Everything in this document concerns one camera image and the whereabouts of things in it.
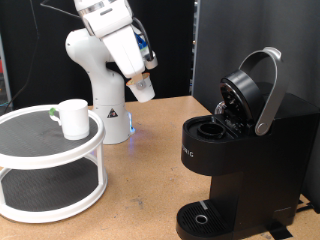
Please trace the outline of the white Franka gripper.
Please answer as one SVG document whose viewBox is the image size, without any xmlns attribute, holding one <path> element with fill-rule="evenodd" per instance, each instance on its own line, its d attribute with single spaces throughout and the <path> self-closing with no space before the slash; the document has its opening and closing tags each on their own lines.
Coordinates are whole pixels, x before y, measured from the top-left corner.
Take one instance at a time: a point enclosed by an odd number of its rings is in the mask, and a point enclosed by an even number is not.
<svg viewBox="0 0 320 240">
<path fill-rule="evenodd" d="M 145 65 L 131 26 L 119 29 L 102 39 L 113 60 L 126 78 L 134 78 L 137 89 L 146 87 Z"/>
</svg>

